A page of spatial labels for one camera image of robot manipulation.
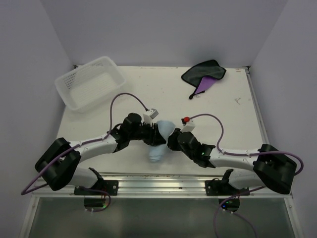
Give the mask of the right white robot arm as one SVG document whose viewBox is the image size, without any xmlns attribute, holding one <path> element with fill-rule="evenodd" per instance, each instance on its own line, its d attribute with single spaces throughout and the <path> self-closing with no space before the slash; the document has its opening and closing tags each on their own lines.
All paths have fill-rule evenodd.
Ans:
<svg viewBox="0 0 317 238">
<path fill-rule="evenodd" d="M 223 176 L 220 188 L 225 194 L 249 186 L 265 186 L 270 190 L 289 194 L 297 164 L 271 145 L 246 151 L 221 151 L 214 145 L 200 143 L 191 132 L 174 132 L 167 142 L 172 151 L 183 152 L 202 168 L 228 167 L 232 171 Z"/>
</svg>

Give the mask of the light blue towel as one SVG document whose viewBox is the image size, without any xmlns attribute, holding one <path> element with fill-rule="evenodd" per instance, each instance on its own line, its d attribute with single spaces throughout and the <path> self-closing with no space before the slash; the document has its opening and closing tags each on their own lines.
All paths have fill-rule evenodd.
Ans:
<svg viewBox="0 0 317 238">
<path fill-rule="evenodd" d="M 168 151 L 168 138 L 175 130 L 175 124 L 169 120 L 157 121 L 158 132 L 160 137 L 156 140 L 155 145 L 149 148 L 149 159 L 151 162 L 160 162 Z"/>
</svg>

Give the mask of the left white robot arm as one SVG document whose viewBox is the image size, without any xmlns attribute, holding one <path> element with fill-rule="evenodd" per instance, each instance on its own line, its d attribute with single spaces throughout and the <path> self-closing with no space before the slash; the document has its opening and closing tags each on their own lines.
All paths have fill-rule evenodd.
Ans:
<svg viewBox="0 0 317 238">
<path fill-rule="evenodd" d="M 70 142 L 58 138 L 37 161 L 35 170 L 53 191 L 57 191 L 70 184 L 82 161 L 121 151 L 134 140 L 149 146 L 165 144 L 159 125 L 153 122 L 157 115 L 153 110 L 147 110 L 142 116 L 130 113 L 122 123 L 93 139 Z"/>
</svg>

